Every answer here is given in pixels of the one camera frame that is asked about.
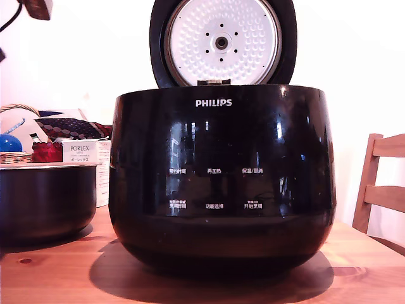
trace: black rice cooker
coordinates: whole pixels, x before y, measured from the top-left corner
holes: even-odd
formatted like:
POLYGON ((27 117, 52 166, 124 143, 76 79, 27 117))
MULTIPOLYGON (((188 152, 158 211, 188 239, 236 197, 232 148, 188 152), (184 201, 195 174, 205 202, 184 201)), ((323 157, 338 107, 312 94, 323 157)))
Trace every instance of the black rice cooker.
POLYGON ((332 228, 325 94, 289 85, 290 0, 156 0, 159 89, 116 101, 109 212, 124 247, 170 272, 283 272, 332 228))

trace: philips logo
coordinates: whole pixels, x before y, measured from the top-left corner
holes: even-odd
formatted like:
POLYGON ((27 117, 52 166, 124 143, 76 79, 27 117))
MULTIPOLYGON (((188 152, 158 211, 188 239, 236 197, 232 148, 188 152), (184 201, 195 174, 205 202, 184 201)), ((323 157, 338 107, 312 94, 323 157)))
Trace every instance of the philips logo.
POLYGON ((196 100, 196 108, 199 106, 232 106, 232 99, 207 99, 207 100, 196 100))

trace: white cardboard box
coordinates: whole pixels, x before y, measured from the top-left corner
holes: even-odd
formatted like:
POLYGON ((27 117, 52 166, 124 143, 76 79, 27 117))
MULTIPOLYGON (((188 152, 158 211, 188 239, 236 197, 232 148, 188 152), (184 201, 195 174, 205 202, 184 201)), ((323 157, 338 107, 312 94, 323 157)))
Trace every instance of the white cardboard box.
POLYGON ((62 145, 63 162, 65 163, 100 163, 96 169, 97 207, 108 205, 111 141, 100 139, 83 139, 79 141, 64 139, 62 140, 62 145))

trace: white wall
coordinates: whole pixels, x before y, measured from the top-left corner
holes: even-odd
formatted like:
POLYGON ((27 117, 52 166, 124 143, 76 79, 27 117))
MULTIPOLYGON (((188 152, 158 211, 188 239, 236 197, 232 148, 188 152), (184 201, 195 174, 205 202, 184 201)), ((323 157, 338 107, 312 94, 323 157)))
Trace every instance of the white wall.
MULTIPOLYGON (((1 1, 1 19, 16 9, 1 1)), ((335 148, 337 217, 351 225, 368 134, 405 133, 405 3, 295 0, 299 29, 292 84, 323 89, 335 148)), ((82 108, 110 124, 115 98, 155 88, 149 61, 153 0, 54 0, 52 20, 26 11, 0 34, 1 102, 82 108)), ((379 184, 405 186, 405 163, 382 160, 379 184)), ((373 207, 369 233, 405 244, 405 215, 373 207)))

